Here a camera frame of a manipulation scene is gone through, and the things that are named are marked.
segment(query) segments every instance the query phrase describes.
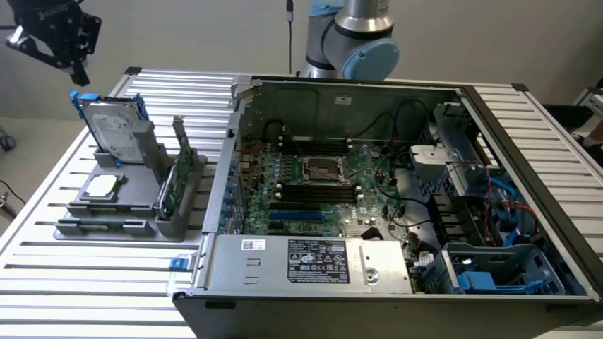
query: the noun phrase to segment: motherboard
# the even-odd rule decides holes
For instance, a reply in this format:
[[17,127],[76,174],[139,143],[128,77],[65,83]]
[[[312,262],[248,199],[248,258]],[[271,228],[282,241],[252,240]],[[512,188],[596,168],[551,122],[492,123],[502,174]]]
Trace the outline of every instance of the motherboard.
[[399,150],[372,143],[250,143],[243,233],[359,237],[398,211]]

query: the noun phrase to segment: white wall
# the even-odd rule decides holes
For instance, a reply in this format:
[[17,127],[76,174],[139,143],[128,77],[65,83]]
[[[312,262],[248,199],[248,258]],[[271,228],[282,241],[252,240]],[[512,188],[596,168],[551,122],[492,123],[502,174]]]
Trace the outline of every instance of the white wall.
[[[286,0],[87,0],[104,24],[88,91],[128,66],[284,73]],[[310,0],[296,0],[294,65],[303,65]],[[392,0],[403,58],[394,77],[526,83],[571,102],[603,76],[600,0]],[[11,11],[0,0],[1,23]],[[0,48],[0,116],[75,119],[69,77]]]

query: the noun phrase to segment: green circuit board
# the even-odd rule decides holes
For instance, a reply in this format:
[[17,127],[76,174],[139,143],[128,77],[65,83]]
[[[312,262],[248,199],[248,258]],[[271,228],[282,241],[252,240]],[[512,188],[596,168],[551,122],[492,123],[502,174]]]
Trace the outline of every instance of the green circuit board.
[[[342,156],[283,155],[259,143],[248,149],[252,154],[244,157],[248,161],[244,234],[356,237],[375,225],[387,229],[390,221],[383,217],[383,207],[388,206],[392,213],[396,201],[378,189],[378,172],[384,176],[382,190],[395,197],[399,194],[396,186],[390,185],[390,170],[394,169],[390,161],[384,161],[383,146],[358,144]],[[356,203],[320,203],[320,221],[275,220],[271,219],[271,203],[279,202],[278,184],[359,186],[364,197]]]

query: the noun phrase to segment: gray floor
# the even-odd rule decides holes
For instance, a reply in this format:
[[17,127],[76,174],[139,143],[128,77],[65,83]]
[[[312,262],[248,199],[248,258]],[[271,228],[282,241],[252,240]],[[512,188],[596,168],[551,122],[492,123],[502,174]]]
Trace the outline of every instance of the gray floor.
[[[0,118],[0,126],[17,139],[16,149],[9,152],[0,150],[0,179],[28,200],[84,123],[79,120]],[[0,194],[4,192],[5,187],[0,185]],[[9,202],[17,210],[21,209],[23,205],[15,197],[9,198]],[[0,218],[0,234],[8,225],[9,222]]]

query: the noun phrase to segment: blue clip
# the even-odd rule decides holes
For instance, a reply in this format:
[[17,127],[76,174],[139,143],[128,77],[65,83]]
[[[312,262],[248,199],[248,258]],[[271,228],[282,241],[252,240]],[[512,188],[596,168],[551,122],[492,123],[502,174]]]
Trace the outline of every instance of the blue clip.
[[144,104],[144,99],[140,96],[140,93],[137,93],[133,98],[133,102],[136,103],[136,106],[139,107],[139,118],[141,121],[149,120],[149,114],[147,113],[147,105]]
[[169,261],[169,271],[171,272],[188,272],[188,259],[172,258]]
[[101,95],[97,93],[84,93],[79,97],[81,101],[99,101],[101,99]]
[[81,106],[79,105],[77,95],[79,95],[79,92],[76,90],[73,90],[69,93],[69,97],[72,98],[71,102],[75,107],[75,110],[77,111],[77,115],[79,115],[80,119],[84,119],[84,111],[81,110]]
[[544,283],[535,280],[526,285],[496,286],[490,272],[464,272],[459,276],[460,289],[466,293],[495,295],[532,295],[540,291]]
[[506,243],[502,245],[503,247],[510,247],[512,245],[512,239],[519,235],[519,230],[515,228],[511,233],[508,233]]

